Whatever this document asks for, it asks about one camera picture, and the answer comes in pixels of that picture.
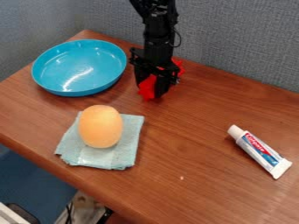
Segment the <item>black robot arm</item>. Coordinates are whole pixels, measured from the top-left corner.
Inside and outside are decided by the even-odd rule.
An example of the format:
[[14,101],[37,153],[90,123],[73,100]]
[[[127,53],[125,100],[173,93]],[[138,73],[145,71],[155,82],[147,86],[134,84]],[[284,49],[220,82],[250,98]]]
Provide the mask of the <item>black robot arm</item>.
[[130,63],[135,67],[138,93],[146,100],[161,98],[179,81],[182,68],[174,60],[175,0],[130,0],[145,23],[145,48],[130,49]]

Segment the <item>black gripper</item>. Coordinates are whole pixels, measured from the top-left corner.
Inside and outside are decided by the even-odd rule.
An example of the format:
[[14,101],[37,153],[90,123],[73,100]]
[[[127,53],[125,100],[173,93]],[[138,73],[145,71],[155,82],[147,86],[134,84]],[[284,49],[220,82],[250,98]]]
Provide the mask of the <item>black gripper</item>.
[[[145,48],[133,47],[130,49],[130,63],[135,66],[135,83],[141,84],[150,76],[145,67],[173,67],[174,48],[177,30],[170,28],[145,29]],[[161,98],[170,89],[171,82],[167,77],[158,76],[154,85],[154,95]]]

